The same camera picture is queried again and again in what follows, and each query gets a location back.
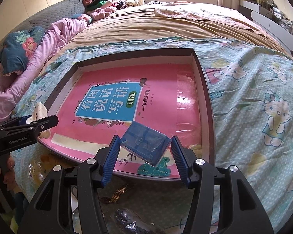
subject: pink clothing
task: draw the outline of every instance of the pink clothing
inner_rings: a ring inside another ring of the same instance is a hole
[[[92,3],[92,0],[83,0],[82,4],[86,7],[87,5],[89,5],[90,3]]]
[[[119,5],[119,0],[108,0],[105,4],[103,4],[100,7],[100,9],[105,9],[110,6],[116,7],[117,5]]]
[[[64,18],[53,23],[45,32],[23,74],[0,76],[0,122],[10,118],[14,107],[38,76],[44,63],[86,26],[87,22],[84,19]]]
[[[94,11],[91,11],[90,17],[93,21],[98,21],[100,19],[108,17],[111,13],[117,11],[115,7],[107,7],[104,9],[98,8]]]

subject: beige blanket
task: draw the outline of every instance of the beige blanket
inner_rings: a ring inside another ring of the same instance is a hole
[[[174,7],[175,11],[179,11],[177,16],[172,13]],[[159,8],[162,9],[164,16],[155,16],[155,11],[159,11]],[[189,17],[185,16],[186,10],[190,12]],[[219,16],[218,20],[216,16],[211,15],[210,10],[216,11]],[[208,15],[207,20],[202,18],[204,14]],[[48,61],[41,73],[44,72],[46,66],[55,61],[67,49],[174,36],[187,39],[221,37],[244,40],[287,53],[273,37],[237,11],[218,6],[213,9],[210,4],[207,6],[206,4],[174,2],[129,7],[90,24]]]

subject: gray quilted headboard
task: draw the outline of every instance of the gray quilted headboard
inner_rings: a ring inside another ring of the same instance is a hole
[[[62,18],[84,13],[84,11],[85,7],[82,4],[82,0],[64,0],[32,15],[15,27],[11,32],[29,30],[34,26],[41,26],[44,30],[47,30],[52,23]],[[0,41],[0,50],[2,49],[4,40],[5,37]]]

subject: open box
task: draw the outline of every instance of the open box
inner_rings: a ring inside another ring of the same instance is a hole
[[[75,162],[94,156],[114,134],[122,137],[135,120],[170,138],[177,135],[198,158],[215,164],[212,105],[193,49],[130,51],[77,62],[45,106],[59,124],[39,142]],[[170,149],[153,167],[121,148],[114,172],[179,179]]]

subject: plastic bag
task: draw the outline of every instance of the plastic bag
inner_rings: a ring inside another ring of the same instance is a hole
[[[162,229],[153,224],[145,223],[129,209],[117,209],[111,217],[123,234],[165,234]]]

